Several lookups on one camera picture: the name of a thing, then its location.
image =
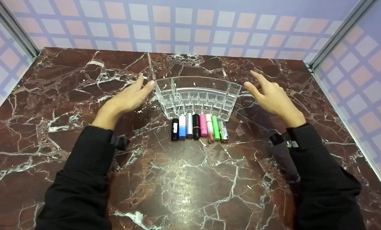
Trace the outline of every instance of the hand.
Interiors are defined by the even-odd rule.
[[[259,73],[254,71],[250,73],[258,80],[262,92],[250,82],[244,83],[244,87],[253,95],[259,106],[281,117],[287,128],[295,128],[306,123],[303,113],[297,109],[283,88],[275,82],[268,81]]]
[[[155,82],[152,80],[143,88],[142,84],[143,75],[140,74],[132,85],[126,87],[101,107],[92,125],[113,130],[120,115],[138,108],[155,86]]]

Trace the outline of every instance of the lipstick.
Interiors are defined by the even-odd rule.
[[[200,138],[200,118],[198,114],[193,115],[193,139]]]
[[[212,116],[212,124],[213,124],[213,133],[215,135],[215,140],[220,140],[220,131],[218,130],[217,117]]]
[[[171,139],[179,140],[179,119],[177,118],[172,119]]]
[[[186,114],[186,137],[193,138],[193,117],[191,112]]]
[[[229,141],[229,134],[227,132],[226,123],[224,121],[218,122],[220,128],[220,138],[222,143],[227,143]]]
[[[206,116],[204,114],[200,114],[200,136],[207,137],[208,136],[208,127],[206,125]]]
[[[186,116],[179,116],[179,140],[186,139]]]
[[[206,114],[206,125],[208,127],[208,141],[209,143],[215,142],[215,134],[213,131],[212,115]]]

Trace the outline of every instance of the black sleeve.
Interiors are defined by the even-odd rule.
[[[290,150],[301,177],[296,229],[364,230],[355,198],[361,191],[358,180],[338,165],[312,125],[287,131],[304,147]]]
[[[111,130],[87,126],[78,137],[64,169],[56,175],[36,219],[37,230],[107,230],[107,173],[115,147]]]

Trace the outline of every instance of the marble table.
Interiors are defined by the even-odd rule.
[[[284,87],[334,158],[362,183],[368,229],[381,229],[381,183],[302,61],[45,48],[0,108],[0,229],[26,230],[83,127],[143,73],[150,80],[207,76],[243,84],[250,70]],[[150,95],[115,134],[131,140],[110,169],[107,217],[116,230],[292,229],[299,176],[284,132],[244,88],[228,144],[170,141],[170,121]]]

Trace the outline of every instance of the clear acrylic organizer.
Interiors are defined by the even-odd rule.
[[[230,119],[241,85],[211,77],[170,77],[155,81],[156,96],[167,119],[188,112]]]

